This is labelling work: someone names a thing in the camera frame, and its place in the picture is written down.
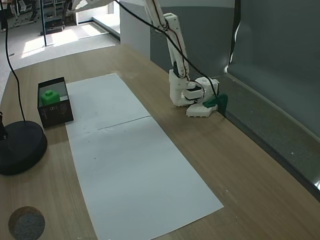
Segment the white paper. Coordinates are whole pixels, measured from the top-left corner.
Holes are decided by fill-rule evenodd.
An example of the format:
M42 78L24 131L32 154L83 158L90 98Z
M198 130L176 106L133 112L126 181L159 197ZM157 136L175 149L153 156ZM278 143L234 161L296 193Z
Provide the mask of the white paper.
M66 85L74 121L68 135L82 135L150 116L117 74L99 76Z
M68 91L76 95L72 88L69 85ZM73 101L72 110L77 119L83 105ZM108 115L102 117L109 121ZM81 121L68 124L67 133L99 240L154 239L223 207L151 116L103 129L93 126L103 119L89 119L88 133L82 133Z

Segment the gray circle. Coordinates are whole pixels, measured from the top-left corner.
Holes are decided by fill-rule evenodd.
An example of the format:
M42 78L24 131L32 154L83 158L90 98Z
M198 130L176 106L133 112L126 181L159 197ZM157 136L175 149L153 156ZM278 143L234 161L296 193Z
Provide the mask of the gray circle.
M46 221L39 210L26 206L16 210L8 226L15 240L37 240L45 230Z

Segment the green cube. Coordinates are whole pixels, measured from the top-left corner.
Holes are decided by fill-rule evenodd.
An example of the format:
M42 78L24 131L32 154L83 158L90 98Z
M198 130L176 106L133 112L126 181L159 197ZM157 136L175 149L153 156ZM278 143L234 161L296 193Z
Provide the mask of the green cube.
M60 95L56 91L47 90L44 94L40 96L42 106L47 106L50 104L55 104L60 102Z

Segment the wooden table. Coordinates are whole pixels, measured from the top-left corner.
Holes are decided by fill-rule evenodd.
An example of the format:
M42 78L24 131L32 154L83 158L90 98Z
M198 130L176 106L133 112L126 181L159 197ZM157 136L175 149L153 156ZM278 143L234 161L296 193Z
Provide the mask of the wooden table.
M215 113L188 118L173 107L168 74L126 45L69 55L16 71L26 118L39 124L37 84L117 73L224 205L160 240L318 240L320 204L251 139ZM4 124L20 121L17 85L9 77ZM0 176L0 239L13 239L10 215L32 206L45 217L42 240L96 240L64 125L45 131L48 149L29 171Z

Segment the metal pole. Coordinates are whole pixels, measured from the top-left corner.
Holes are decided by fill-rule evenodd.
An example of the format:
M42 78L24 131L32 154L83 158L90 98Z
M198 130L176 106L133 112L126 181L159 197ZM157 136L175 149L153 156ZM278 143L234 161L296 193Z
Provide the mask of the metal pole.
M42 18L44 45L47 47L48 45L47 45L47 33L46 33L46 23L45 23L45 15L44 15L44 3L43 3L43 0L39 0L39 1L40 1L40 10L41 10L41 18Z

